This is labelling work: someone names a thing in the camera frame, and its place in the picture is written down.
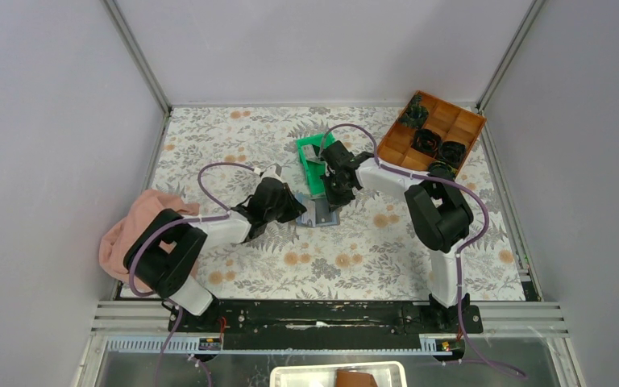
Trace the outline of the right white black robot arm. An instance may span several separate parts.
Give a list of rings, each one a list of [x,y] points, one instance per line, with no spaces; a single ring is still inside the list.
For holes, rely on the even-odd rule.
[[[312,152],[326,164],[321,175],[331,211],[355,200],[355,190],[373,189],[403,200],[418,239],[430,250],[436,282],[429,286],[427,317],[438,331],[449,332],[462,321],[460,307],[469,305],[467,294],[458,285],[452,250],[467,239],[474,220],[472,210],[457,185],[444,184],[453,176],[445,169],[432,173],[406,171],[370,152],[354,155],[342,142],[326,148],[314,145]]]

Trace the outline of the green plastic bin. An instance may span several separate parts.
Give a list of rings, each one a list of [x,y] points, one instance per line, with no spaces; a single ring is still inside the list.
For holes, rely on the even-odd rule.
[[[296,141],[296,148],[300,162],[305,172],[305,181],[312,197],[323,197],[326,193],[321,176],[326,173],[326,164],[319,160],[319,148],[322,144],[331,145],[334,142],[332,134],[324,138],[323,134],[300,138]]]

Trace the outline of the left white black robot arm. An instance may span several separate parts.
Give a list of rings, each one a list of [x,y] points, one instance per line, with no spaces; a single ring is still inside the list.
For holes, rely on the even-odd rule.
[[[187,311],[187,321],[208,331],[218,320],[214,295],[191,274],[203,252],[260,237],[269,223],[288,223],[306,211],[279,167],[254,169],[260,182],[253,194],[224,214],[202,217],[166,209],[149,223],[123,258],[128,283],[140,297],[157,295]]]

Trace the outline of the grey blue card holder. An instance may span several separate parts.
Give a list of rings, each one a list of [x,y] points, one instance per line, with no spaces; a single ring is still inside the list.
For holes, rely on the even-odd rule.
[[[306,208],[306,212],[295,219],[300,227],[332,227],[338,226],[338,211],[330,211],[329,202],[324,196],[311,197],[303,193],[296,193],[295,198]]]

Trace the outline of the grey credit cards stack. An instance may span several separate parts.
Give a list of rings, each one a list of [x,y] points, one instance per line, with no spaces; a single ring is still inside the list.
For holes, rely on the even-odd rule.
[[[303,159],[305,160],[307,164],[309,163],[321,164],[322,163],[322,159],[318,155],[318,150],[315,149],[312,144],[302,147],[300,149],[300,155],[303,157]]]

